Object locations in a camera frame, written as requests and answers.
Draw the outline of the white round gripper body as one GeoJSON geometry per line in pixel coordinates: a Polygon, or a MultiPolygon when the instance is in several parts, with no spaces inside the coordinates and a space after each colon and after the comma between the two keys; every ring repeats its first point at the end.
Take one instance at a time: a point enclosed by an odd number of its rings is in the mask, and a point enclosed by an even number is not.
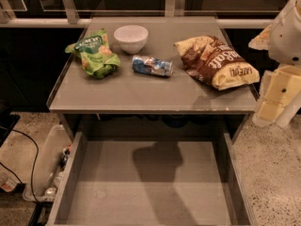
{"type": "Polygon", "coordinates": [[[301,0],[290,0],[272,22],[268,54],[279,63],[301,65],[301,0]]]}

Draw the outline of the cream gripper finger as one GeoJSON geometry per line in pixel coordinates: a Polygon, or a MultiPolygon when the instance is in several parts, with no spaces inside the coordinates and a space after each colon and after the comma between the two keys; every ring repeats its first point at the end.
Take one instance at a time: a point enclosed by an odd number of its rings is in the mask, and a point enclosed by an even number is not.
{"type": "Polygon", "coordinates": [[[255,50],[267,50],[269,48],[270,30],[271,25],[269,24],[259,35],[249,42],[248,47],[255,50]]]}
{"type": "Polygon", "coordinates": [[[260,98],[252,121],[265,127],[286,127],[301,108],[301,66],[280,64],[261,79],[260,98]]]}

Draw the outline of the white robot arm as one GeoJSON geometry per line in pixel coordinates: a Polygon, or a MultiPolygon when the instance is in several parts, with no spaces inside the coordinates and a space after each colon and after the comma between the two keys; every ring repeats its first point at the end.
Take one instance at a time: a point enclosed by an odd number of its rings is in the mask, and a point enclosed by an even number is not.
{"type": "Polygon", "coordinates": [[[278,63],[261,79],[252,121],[261,127],[285,127],[301,108],[301,0],[290,0],[276,19],[248,46],[266,50],[278,63]]]}

